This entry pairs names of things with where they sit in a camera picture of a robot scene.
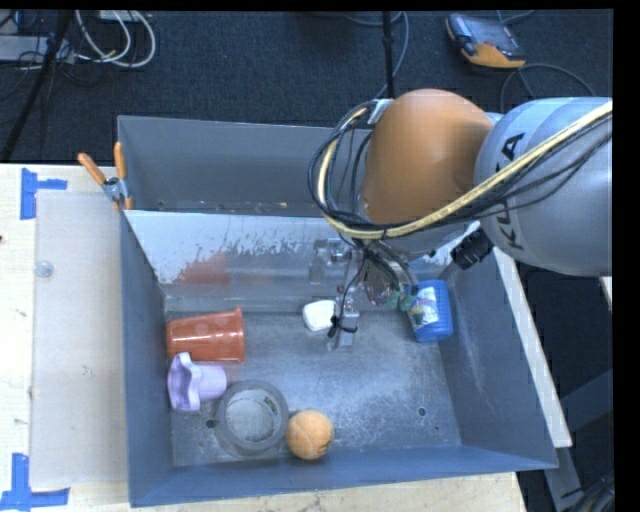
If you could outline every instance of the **orange handle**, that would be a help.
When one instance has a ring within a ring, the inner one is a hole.
[[[122,144],[120,141],[116,142],[115,146],[113,146],[113,159],[116,163],[116,172],[118,173],[119,179],[124,179],[127,177],[127,166],[124,163],[124,155],[122,153]]]
[[[102,186],[106,183],[107,178],[104,173],[89,155],[86,153],[78,153],[78,162],[87,170],[98,185]]]

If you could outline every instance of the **yellow cable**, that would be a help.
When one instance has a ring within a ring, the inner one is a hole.
[[[421,219],[415,220],[413,222],[409,222],[407,224],[403,224],[402,226],[397,226],[394,228],[389,228],[387,230],[384,229],[372,229],[372,230],[364,230],[364,229],[353,229],[342,222],[334,219],[330,215],[327,215],[323,212],[324,218],[327,222],[340,233],[350,236],[352,238],[358,238],[362,240],[380,240],[382,238],[396,238],[400,236],[405,236],[414,231],[420,231],[435,222],[438,222],[445,217],[455,213],[463,206],[469,204],[471,201],[475,200],[482,194],[486,193],[505,179],[507,179],[512,174],[516,173],[529,163],[531,163],[536,158],[542,156],[547,151],[549,151],[554,146],[564,142],[570,136],[583,129],[584,127],[594,123],[598,119],[608,115],[613,110],[613,101],[609,101],[604,105],[601,105],[588,114],[582,116],[577,121],[573,122],[566,128],[560,130],[556,134],[542,141],[536,147],[530,149],[523,155],[516,158],[509,165],[505,166],[500,172],[494,174],[490,178],[486,179],[476,187],[472,188],[466,194],[460,196],[455,201],[452,201],[447,206],[440,208],[438,211],[427,215],[426,217],[422,217]],[[353,121],[356,117],[361,115],[362,110],[356,112],[353,116],[349,118],[345,122],[345,125]],[[326,206],[325,201],[325,193],[324,193],[324,181],[327,175],[327,169],[329,166],[329,162],[331,157],[333,156],[333,152],[335,151],[336,141],[332,142],[328,147],[325,154],[324,159],[322,160],[322,164],[320,166],[320,170],[318,172],[318,182],[317,182],[317,195],[322,202],[323,205]]]

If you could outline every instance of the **orange device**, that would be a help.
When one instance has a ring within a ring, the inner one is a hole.
[[[476,66],[513,70],[527,61],[513,33],[498,20],[454,13],[445,23],[462,56]]]

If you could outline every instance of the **black pole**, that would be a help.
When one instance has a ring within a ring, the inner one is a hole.
[[[60,50],[60,46],[62,41],[64,40],[64,36],[67,33],[67,29],[71,24],[71,20],[73,19],[73,11],[72,10],[61,10],[58,12],[58,20],[56,23],[56,31],[53,37],[53,40],[49,38],[47,40],[47,53],[44,56],[44,60],[42,62],[42,68],[38,73],[38,77],[36,78],[36,82],[33,84],[33,88],[29,93],[29,97],[22,108],[22,112],[20,112],[20,116],[16,120],[13,125],[13,129],[9,134],[9,138],[2,148],[2,154],[0,155],[0,163],[8,163],[11,155],[13,154],[13,149],[15,148],[18,139],[20,138],[20,134],[22,133],[22,129],[24,125],[27,123],[27,119],[29,118],[29,114],[33,109],[33,105],[40,93],[40,89],[42,88],[42,84],[44,83],[44,79],[49,72],[49,68],[51,64],[56,60],[58,51]]]
[[[387,97],[395,98],[395,92],[393,90],[393,55],[391,53],[393,38],[391,37],[391,13],[389,11],[382,11],[382,32],[385,65],[387,68]]]

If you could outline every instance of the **gray plastic bin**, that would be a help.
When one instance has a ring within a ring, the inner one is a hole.
[[[136,210],[121,216],[129,496],[132,506],[547,469],[557,458],[494,255],[449,269],[454,334],[417,343],[407,318],[362,303],[352,346],[329,351],[302,306],[335,298],[311,284],[319,216],[306,171],[325,128],[120,117]],[[226,279],[185,279],[185,269]],[[243,460],[210,421],[171,410],[168,319],[243,308],[246,361],[234,380],[276,386],[289,410],[333,421],[314,462],[282,446]]]

